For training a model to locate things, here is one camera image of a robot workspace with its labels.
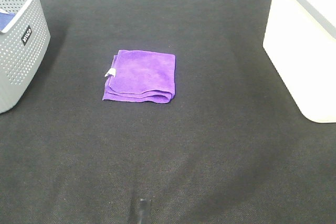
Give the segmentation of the white plastic bin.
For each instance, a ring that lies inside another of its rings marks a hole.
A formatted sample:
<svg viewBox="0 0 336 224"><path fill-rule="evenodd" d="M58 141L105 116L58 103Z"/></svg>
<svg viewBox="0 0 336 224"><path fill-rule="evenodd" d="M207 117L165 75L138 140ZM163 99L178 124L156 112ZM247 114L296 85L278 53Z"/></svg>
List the white plastic bin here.
<svg viewBox="0 0 336 224"><path fill-rule="evenodd" d="M271 0L263 47L300 112L335 122L335 0Z"/></svg>

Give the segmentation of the purple microfiber towel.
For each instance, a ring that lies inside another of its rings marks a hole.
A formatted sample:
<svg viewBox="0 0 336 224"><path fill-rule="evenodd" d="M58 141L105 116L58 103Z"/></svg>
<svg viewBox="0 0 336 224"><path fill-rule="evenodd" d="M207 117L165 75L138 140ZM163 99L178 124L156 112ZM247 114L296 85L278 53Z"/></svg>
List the purple microfiber towel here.
<svg viewBox="0 0 336 224"><path fill-rule="evenodd" d="M106 73L103 100L169 103L175 96L176 57L142 50L119 50Z"/></svg>

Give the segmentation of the grey perforated plastic basket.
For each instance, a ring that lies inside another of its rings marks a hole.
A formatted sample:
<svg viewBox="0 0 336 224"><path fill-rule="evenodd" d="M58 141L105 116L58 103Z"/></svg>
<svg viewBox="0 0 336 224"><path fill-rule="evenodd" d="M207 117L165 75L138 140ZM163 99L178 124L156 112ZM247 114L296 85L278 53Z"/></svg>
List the grey perforated plastic basket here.
<svg viewBox="0 0 336 224"><path fill-rule="evenodd" d="M50 42L40 0L1 0L15 17L1 31L1 112L12 109L37 72Z"/></svg>

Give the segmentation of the blue cloth in basket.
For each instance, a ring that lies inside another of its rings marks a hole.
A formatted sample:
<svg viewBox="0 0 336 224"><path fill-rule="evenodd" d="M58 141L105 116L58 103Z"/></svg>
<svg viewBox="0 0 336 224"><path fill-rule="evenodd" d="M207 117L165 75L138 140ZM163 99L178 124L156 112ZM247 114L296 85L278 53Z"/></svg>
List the blue cloth in basket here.
<svg viewBox="0 0 336 224"><path fill-rule="evenodd" d="M15 17L13 13L0 13L0 30L2 31Z"/></svg>

